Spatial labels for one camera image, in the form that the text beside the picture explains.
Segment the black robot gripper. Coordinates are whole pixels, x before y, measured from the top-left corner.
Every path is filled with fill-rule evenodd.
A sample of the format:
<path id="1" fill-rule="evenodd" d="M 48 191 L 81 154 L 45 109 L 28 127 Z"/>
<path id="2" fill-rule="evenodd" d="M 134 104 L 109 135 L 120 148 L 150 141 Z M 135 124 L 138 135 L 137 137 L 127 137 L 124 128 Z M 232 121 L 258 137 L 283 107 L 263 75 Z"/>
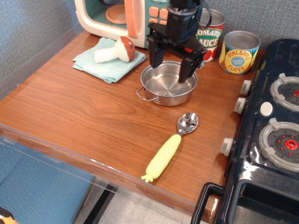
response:
<path id="1" fill-rule="evenodd" d="M 184 83 L 202 67 L 206 49 L 197 41 L 196 33 L 200 29 L 203 8 L 207 8 L 205 0 L 170 0 L 166 8 L 166 24 L 148 23 L 149 61 L 152 68 L 157 68 L 163 62 L 166 51 L 183 58 L 179 83 Z"/>

